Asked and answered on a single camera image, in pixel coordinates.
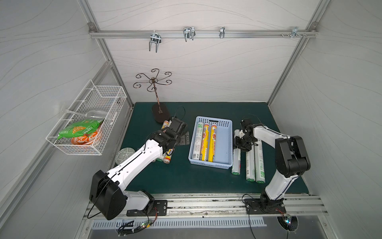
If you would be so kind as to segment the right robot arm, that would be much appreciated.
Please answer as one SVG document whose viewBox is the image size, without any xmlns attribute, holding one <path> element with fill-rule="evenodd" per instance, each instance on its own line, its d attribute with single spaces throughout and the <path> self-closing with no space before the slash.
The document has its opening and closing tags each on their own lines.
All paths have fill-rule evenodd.
<svg viewBox="0 0 382 239">
<path fill-rule="evenodd" d="M 264 210 L 282 204 L 290 186 L 310 170 L 311 164 L 300 136 L 289 136 L 261 124 L 249 124 L 234 131 L 234 149 L 249 152 L 251 146 L 266 143 L 275 149 L 276 171 L 260 197 Z"/>
</svg>

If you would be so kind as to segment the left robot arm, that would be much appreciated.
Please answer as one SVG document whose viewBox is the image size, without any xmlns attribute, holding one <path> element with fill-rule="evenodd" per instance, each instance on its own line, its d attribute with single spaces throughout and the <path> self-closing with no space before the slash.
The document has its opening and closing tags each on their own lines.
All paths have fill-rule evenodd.
<svg viewBox="0 0 382 239">
<path fill-rule="evenodd" d="M 107 220 L 117 217 L 124 209 L 149 213 L 154 197 L 144 190 L 126 191 L 131 181 L 153 160 L 179 144 L 186 124 L 170 126 L 148 136 L 144 145 L 130 158 L 108 172 L 93 175 L 90 201 Z"/>
</svg>

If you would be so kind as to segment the light blue plastic basket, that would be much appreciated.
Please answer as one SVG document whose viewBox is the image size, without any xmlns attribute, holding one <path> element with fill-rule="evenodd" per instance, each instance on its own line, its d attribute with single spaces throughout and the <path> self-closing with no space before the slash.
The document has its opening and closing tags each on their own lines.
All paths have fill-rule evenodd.
<svg viewBox="0 0 382 239">
<path fill-rule="evenodd" d="M 189 162 L 194 165 L 220 169 L 232 167 L 232 121 L 197 116 L 189 152 Z"/>
</svg>

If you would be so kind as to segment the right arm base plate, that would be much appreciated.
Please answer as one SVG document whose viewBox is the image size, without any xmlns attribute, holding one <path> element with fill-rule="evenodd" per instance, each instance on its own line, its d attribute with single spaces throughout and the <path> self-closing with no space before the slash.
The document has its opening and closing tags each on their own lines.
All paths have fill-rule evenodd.
<svg viewBox="0 0 382 239">
<path fill-rule="evenodd" d="M 283 199 L 269 200 L 269 199 L 243 199 L 246 214 L 260 215 L 260 214 L 286 214 Z"/>
</svg>

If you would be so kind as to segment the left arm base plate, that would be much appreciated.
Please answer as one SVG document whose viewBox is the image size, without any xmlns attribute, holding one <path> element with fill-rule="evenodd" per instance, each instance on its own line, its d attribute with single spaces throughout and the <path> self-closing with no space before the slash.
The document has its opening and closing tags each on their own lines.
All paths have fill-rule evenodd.
<svg viewBox="0 0 382 239">
<path fill-rule="evenodd" d="M 167 200 L 151 200 L 143 210 L 127 210 L 126 215 L 128 217 L 166 216 L 167 206 Z"/>
</svg>

